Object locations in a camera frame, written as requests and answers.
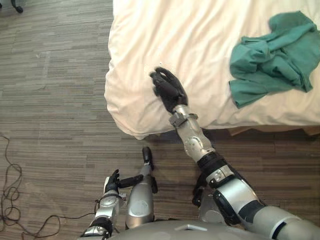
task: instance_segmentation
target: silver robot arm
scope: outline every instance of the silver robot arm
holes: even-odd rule
[[[213,200],[228,224],[242,224],[248,231],[276,240],[319,240],[320,228],[283,209],[259,200],[248,182],[219,155],[190,113],[188,99],[179,80],[168,70],[151,73],[154,92],[168,112],[184,149],[199,166]]]
[[[106,240],[111,238],[117,223],[120,207],[124,204],[119,195],[118,188],[127,188],[140,183],[144,176],[139,174],[119,180],[119,170],[107,176],[104,181],[103,195],[97,201],[97,210],[89,227],[83,232],[78,240]]]

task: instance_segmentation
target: laminate flooring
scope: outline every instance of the laminate flooring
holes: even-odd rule
[[[23,171],[15,201],[20,223],[36,232],[51,214],[92,212],[106,176],[115,169],[121,178],[138,173],[144,146],[153,152],[159,188],[155,217],[196,219],[191,199],[200,172],[175,132],[139,141],[121,132],[106,110],[112,1],[17,3],[22,14],[8,0],[0,10],[0,132],[10,138],[9,160]],[[251,130],[234,137],[226,130],[205,132],[263,201],[320,225],[319,138],[300,130]],[[8,166],[6,144],[0,138],[1,184]],[[117,223],[121,231],[124,213]],[[64,219],[59,234],[49,239],[76,239],[91,220]],[[54,232],[56,222],[50,221],[42,235]],[[20,233],[17,225],[6,227],[0,239],[18,239]]]

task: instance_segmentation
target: white bed sheet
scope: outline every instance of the white bed sheet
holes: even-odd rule
[[[242,36],[268,34],[270,17],[292,11],[302,11],[320,28],[319,0],[114,0],[107,110],[137,138],[172,130],[149,77],[162,66],[181,81],[202,128],[320,125],[320,66],[308,93],[269,94],[241,109],[231,98],[233,47]]]

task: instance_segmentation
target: black cable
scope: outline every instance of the black cable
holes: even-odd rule
[[[54,236],[56,234],[59,233],[60,228],[61,228],[61,221],[60,219],[70,219],[70,220],[77,220],[77,219],[81,219],[85,216],[88,215],[94,215],[96,214],[96,206],[97,204],[95,204],[94,206],[94,212],[90,212],[87,214],[84,214],[82,216],[77,216],[77,217],[68,217],[68,216],[59,216],[59,215],[50,215],[49,217],[46,218],[46,220],[43,222],[42,226],[40,227],[40,229],[37,232],[30,232],[28,229],[26,229],[21,223],[20,223],[20,218],[21,218],[21,210],[14,205],[14,201],[18,200],[19,196],[20,196],[20,192],[19,192],[19,186],[21,184],[22,181],[22,168],[20,167],[19,164],[17,163],[11,163],[8,159],[8,147],[9,147],[9,143],[10,143],[10,139],[6,136],[1,135],[1,137],[3,137],[4,139],[7,140],[7,145],[5,147],[5,151],[4,151],[4,158],[5,160],[8,162],[9,166],[6,168],[5,171],[5,178],[4,178],[4,185],[2,188],[2,196],[1,196],[1,202],[0,202],[0,208],[1,208],[1,215],[0,215],[0,222],[2,222],[2,227],[0,228],[0,233],[3,232],[6,228],[6,226],[13,226],[15,224],[17,224],[18,226],[20,226],[20,228],[23,230],[23,232],[21,233],[21,239],[24,240],[24,236],[31,236],[34,237],[34,239],[42,239],[42,238],[47,238],[47,237],[51,237]],[[7,186],[8,183],[8,176],[9,176],[9,172],[10,171],[16,171],[18,173],[18,177],[15,181],[13,181],[13,183],[11,183],[9,186]],[[4,208],[4,203],[5,201],[9,201],[9,206]],[[18,217],[13,218],[10,215],[16,213],[18,215]],[[48,223],[48,221],[52,218],[56,218],[57,219],[57,224],[58,224],[58,229],[56,232],[52,233],[52,234],[48,234],[48,235],[40,235],[40,233],[42,232],[42,230],[45,228],[46,224]]]

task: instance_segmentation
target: green cloth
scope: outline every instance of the green cloth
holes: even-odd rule
[[[320,61],[320,32],[302,12],[280,13],[269,20],[271,33],[242,37],[231,54],[229,82],[238,108],[268,93],[313,87],[310,73]]]

